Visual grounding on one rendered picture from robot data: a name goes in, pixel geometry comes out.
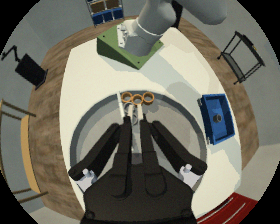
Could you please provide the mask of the blue plastic crate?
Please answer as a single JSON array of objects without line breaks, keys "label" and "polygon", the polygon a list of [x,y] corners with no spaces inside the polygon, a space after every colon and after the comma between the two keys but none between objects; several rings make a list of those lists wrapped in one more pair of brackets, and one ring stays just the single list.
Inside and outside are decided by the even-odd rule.
[{"label": "blue plastic crate", "polygon": [[[202,95],[202,98],[197,99],[197,102],[204,123],[207,145],[216,145],[235,135],[233,119],[225,93]],[[217,114],[221,115],[222,120],[215,123],[213,117]]]}]

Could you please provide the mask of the bronze bushing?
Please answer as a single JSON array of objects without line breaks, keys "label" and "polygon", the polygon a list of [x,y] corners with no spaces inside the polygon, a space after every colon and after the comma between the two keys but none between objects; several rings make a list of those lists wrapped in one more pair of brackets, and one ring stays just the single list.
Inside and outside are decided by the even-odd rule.
[{"label": "bronze bushing", "polygon": [[[124,101],[125,97],[130,97],[131,99],[129,101]],[[127,103],[127,102],[132,102],[132,94],[129,92],[125,92],[121,95],[121,100],[123,102],[123,104]]]},{"label": "bronze bushing", "polygon": [[141,100],[141,103],[139,103],[139,104],[141,104],[141,106],[143,105],[143,97],[141,96],[141,95],[139,95],[139,94],[136,94],[136,95],[134,95],[133,97],[132,97],[132,103],[135,105],[135,107],[137,108],[137,104],[135,104],[134,103],[134,100],[136,100],[136,99],[140,99]]},{"label": "bronze bushing", "polygon": [[[152,100],[151,101],[146,101],[144,98],[145,97],[150,97]],[[154,100],[154,95],[151,92],[146,92],[143,94],[143,103],[145,105],[151,105],[153,103]]]}]

